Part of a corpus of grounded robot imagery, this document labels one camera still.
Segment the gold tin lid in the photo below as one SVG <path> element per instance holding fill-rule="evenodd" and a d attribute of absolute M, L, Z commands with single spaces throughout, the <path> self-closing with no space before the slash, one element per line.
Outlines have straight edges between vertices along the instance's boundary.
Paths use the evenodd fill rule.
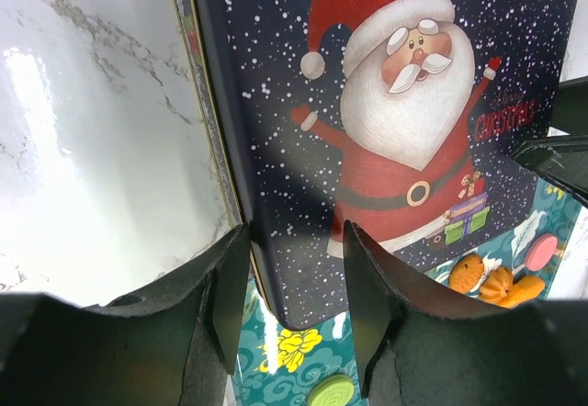
<path fill-rule="evenodd" d="M 518 226 L 578 0 L 195 0 L 232 191 L 268 308 L 346 310 L 358 224 L 420 269 Z"/>

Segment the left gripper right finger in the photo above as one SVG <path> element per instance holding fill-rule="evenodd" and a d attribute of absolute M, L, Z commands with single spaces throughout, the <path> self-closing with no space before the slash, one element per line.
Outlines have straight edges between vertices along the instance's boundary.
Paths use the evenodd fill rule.
<path fill-rule="evenodd" d="M 372 405 L 584 405 L 587 304 L 508 310 L 447 288 L 344 227 L 361 395 Z"/>

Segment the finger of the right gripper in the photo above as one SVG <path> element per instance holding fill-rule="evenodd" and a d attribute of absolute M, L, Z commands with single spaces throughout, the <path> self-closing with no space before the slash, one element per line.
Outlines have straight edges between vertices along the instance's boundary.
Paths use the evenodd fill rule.
<path fill-rule="evenodd" d="M 512 159 L 587 206 L 587 136 L 553 136 L 524 141 Z"/>
<path fill-rule="evenodd" d="M 588 131 L 588 76 L 560 83 L 551 127 L 570 135 Z"/>

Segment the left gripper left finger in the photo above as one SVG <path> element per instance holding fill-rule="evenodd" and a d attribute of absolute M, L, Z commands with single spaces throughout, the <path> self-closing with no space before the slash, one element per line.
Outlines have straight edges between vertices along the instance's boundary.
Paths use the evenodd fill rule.
<path fill-rule="evenodd" d="M 220 405 L 234 372 L 249 229 L 106 306 L 1 297 L 4 405 Z"/>

